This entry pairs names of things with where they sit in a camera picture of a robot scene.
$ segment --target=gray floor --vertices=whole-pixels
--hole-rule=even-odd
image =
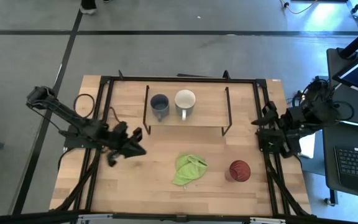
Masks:
[[[71,30],[79,0],[0,0],[0,29]],[[283,12],[279,0],[97,0],[99,12],[84,16],[80,30],[358,31],[344,3],[317,3],[300,15]],[[291,2],[299,11],[308,2]],[[69,36],[0,35],[0,215],[15,199],[40,118],[25,107],[35,85],[53,86]],[[317,75],[327,75],[326,49],[344,47],[354,36],[78,35],[59,99],[72,104],[83,75],[279,78],[287,97]],[[67,124],[53,121],[61,128]],[[64,139],[50,126],[24,212],[48,209]],[[323,218],[358,221],[358,197],[339,193],[328,207],[323,176],[304,173],[312,211]],[[131,222],[120,220],[120,223]]]

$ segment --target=wooden table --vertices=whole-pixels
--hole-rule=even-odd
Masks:
[[[86,75],[80,93],[96,98],[100,76]],[[142,127],[146,85],[158,86],[163,82],[115,81],[111,106],[119,119],[129,125],[128,133]],[[144,131],[140,142],[147,155],[119,159],[115,167],[108,166],[105,154],[101,156],[91,210],[94,212],[163,213],[189,215],[272,215],[263,155],[259,151],[257,118],[252,85],[241,83],[170,83],[181,88],[230,89],[233,125],[225,136],[221,128],[153,126],[151,135]],[[280,80],[267,80],[270,100],[279,113],[286,108]],[[106,96],[103,96],[103,110]],[[85,115],[91,101],[80,98],[77,111]],[[108,123],[116,124],[109,113]],[[83,162],[84,149],[75,149],[63,159],[58,173],[50,208],[59,206],[77,184]],[[181,153],[197,154],[208,163],[205,175],[190,182],[186,188],[172,184],[175,159]],[[246,182],[228,182],[224,171],[232,161],[246,161],[251,177]],[[310,212],[310,205],[299,161],[282,158],[285,183],[296,201]],[[81,207],[85,207],[88,187],[83,191]],[[279,212],[283,212],[280,191],[276,186]]]

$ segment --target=white mug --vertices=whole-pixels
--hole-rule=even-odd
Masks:
[[[180,90],[175,96],[175,106],[182,121],[193,112],[196,104],[196,95],[190,90]]]

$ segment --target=black desk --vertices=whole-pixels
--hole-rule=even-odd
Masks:
[[[350,63],[350,61],[341,59],[336,49],[327,50],[327,60],[330,84],[337,85],[337,82],[331,79],[332,76]],[[343,100],[350,103],[355,109],[355,115],[350,121],[358,123],[358,91],[341,85],[334,94],[334,100]],[[342,113],[344,114],[350,111],[345,106],[343,110]],[[331,190],[358,195],[358,191],[345,188],[339,183],[334,155],[334,146],[342,146],[344,148],[358,147],[358,127],[350,124],[339,124],[337,126],[323,128],[323,146],[327,186]]]

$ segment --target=mug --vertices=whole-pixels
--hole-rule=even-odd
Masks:
[[[175,96],[175,106],[182,121],[193,112],[196,103],[196,95],[190,90],[180,90]]]
[[[167,96],[163,94],[153,96],[150,100],[150,105],[152,107],[153,114],[158,118],[159,122],[161,122],[162,118],[168,116],[169,100]]]

